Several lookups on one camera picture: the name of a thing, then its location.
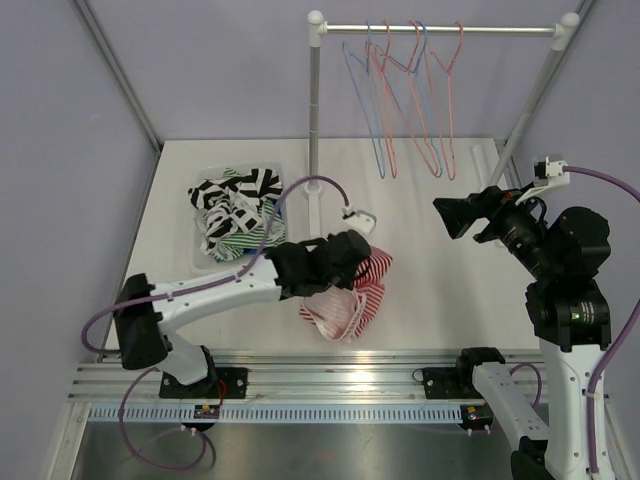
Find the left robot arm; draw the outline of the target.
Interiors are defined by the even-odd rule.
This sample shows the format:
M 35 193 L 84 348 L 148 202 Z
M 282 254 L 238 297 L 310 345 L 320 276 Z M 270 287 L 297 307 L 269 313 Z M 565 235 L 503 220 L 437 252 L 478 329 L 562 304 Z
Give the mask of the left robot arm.
M 113 313 L 121 365 L 129 371 L 162 372 L 163 398 L 219 395 L 221 378 L 210 350 L 185 340 L 180 328 L 246 305 L 311 297 L 332 287 L 349 289 L 371 254 L 367 240 L 347 230 L 268 247 L 238 271 L 156 284 L 145 274 L 133 275 Z

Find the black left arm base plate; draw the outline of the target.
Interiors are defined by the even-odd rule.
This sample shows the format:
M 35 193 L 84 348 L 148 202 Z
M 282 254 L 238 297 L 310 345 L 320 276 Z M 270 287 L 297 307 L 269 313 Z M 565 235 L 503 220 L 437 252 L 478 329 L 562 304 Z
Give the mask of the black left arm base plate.
M 162 399 L 223 399 L 246 398 L 249 370 L 243 367 L 217 367 L 216 380 L 204 379 L 191 385 L 180 384 L 173 376 L 162 376 L 159 397 Z

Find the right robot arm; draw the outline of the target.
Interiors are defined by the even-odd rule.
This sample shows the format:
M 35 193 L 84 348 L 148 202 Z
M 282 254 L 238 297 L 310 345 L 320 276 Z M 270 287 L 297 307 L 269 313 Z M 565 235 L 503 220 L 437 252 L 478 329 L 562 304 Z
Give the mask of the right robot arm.
M 611 344 L 611 315 L 595 280 L 611 253 L 609 225 L 580 206 L 547 225 L 532 214 L 541 204 L 495 186 L 433 202 L 451 238 L 485 219 L 475 241 L 500 241 L 533 276 L 525 306 L 546 368 L 549 419 L 540 419 L 494 348 L 462 350 L 454 384 L 488 404 L 510 443 L 513 478 L 612 479 L 598 366 Z

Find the red white striped tank top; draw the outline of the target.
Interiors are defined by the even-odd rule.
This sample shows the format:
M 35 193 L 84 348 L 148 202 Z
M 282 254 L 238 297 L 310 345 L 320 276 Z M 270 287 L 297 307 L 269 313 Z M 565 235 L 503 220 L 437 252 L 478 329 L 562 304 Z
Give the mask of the red white striped tank top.
M 371 256 L 358 267 L 351 289 L 332 287 L 305 298 L 299 315 L 326 340 L 352 343 L 376 317 L 386 293 L 383 280 L 392 263 L 389 253 L 373 247 Z

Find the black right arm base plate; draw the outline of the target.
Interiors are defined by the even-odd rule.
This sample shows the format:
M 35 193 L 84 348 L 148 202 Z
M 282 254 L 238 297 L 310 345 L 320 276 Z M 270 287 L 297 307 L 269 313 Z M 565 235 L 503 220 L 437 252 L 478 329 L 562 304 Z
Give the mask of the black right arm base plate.
M 424 393 L 429 400 L 476 400 L 481 395 L 468 376 L 456 367 L 427 367 L 421 370 Z

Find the light blue wire hanger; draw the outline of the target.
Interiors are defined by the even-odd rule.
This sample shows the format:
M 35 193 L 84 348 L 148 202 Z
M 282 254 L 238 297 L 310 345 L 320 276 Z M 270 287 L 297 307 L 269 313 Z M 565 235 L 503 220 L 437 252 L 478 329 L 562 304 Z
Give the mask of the light blue wire hanger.
M 367 37 L 364 43 L 364 54 L 356 54 L 349 44 L 343 41 L 342 55 L 367 127 L 379 176 L 381 179 L 385 179 L 387 176 L 386 154 L 382 145 L 382 124 L 369 54 L 372 46 L 371 29 L 369 23 L 366 26 Z

